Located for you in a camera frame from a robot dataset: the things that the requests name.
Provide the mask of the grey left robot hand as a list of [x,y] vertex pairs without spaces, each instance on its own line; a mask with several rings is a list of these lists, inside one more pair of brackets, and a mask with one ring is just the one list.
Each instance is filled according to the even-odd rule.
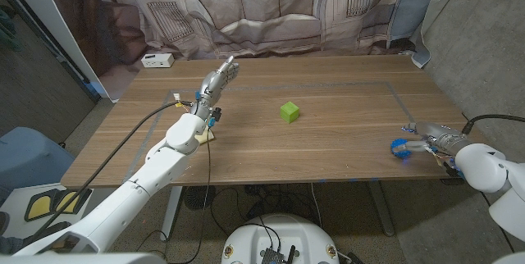
[[213,107],[221,97],[222,90],[238,75],[240,65],[234,62],[235,57],[228,57],[217,70],[207,74],[198,92],[196,102],[190,109],[190,114],[204,121],[211,115]]

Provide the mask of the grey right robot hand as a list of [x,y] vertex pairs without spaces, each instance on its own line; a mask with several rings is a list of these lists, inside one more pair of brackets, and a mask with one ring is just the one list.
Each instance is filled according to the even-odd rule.
[[438,152],[456,156],[462,148],[472,144],[460,131],[432,122],[409,123],[402,130],[419,135],[421,140],[394,145],[392,152],[424,152],[435,148]]

